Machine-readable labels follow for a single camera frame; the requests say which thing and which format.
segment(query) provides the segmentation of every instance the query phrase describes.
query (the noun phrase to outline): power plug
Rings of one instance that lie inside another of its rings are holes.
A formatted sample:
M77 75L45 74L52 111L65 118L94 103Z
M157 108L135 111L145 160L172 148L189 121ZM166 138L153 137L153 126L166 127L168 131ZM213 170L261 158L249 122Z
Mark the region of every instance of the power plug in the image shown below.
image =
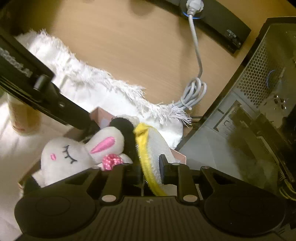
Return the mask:
M195 13L201 12L204 8L204 3L202 0L188 0L186 3L188 9L187 15L194 16Z

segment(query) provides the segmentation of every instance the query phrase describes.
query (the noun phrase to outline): wooden floor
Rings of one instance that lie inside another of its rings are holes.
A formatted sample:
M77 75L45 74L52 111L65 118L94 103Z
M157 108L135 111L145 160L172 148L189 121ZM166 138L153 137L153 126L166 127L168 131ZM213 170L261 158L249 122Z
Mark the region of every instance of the wooden floor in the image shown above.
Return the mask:
M145 0L27 0L19 15L24 31L46 29L78 59L109 71L116 79L146 88L152 103L178 101L198 73L186 19ZM232 56L197 29L208 85L193 113L212 104L252 46L268 17L293 14L286 0L218 0L250 28L242 49Z

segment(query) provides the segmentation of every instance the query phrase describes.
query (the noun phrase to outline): rug fringe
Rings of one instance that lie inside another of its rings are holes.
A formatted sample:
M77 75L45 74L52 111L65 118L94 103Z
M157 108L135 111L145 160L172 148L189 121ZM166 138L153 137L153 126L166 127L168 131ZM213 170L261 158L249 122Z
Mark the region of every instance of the rug fringe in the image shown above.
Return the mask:
M144 87L139 85L130 85L122 80L116 80L110 73L105 70L97 69L87 65L83 61L79 61L75 54L73 54L63 42L56 37L50 36L45 30L37 34L31 31L45 44L50 44L55 47L59 52L59 56L52 61L57 72L65 74L69 80L75 84L89 84L95 85L100 82L109 90L115 89L123 92L130 101L137 107L138 111L144 115L148 114L155 120L159 120L161 124L172 119L181 120L185 124L191 123L190 116L181 108L171 104L152 104L144 99Z

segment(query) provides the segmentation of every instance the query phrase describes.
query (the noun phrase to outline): pink bow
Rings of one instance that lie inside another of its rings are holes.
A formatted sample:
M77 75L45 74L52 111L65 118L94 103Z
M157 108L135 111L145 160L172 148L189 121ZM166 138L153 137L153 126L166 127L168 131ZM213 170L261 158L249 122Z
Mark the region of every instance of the pink bow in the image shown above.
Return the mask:
M123 160L120 156L117 156L116 154L108 154L104 156L103 158L103 168L104 170L112 170L114 166L118 164L122 164Z

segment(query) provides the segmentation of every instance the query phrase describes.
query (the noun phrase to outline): yellow ribbon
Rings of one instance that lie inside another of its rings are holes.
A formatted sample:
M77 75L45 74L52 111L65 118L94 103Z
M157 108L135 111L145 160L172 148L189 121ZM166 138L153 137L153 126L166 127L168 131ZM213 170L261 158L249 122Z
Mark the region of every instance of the yellow ribbon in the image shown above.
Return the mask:
M140 123L134 129L134 134L136 135L136 143L138 145L138 154L141 163L141 167L145 176L148 186L151 191L156 196L167 196L167 194L162 190L160 185L156 182L154 173L152 171L151 159L148 154L148 132L149 128L145 123Z

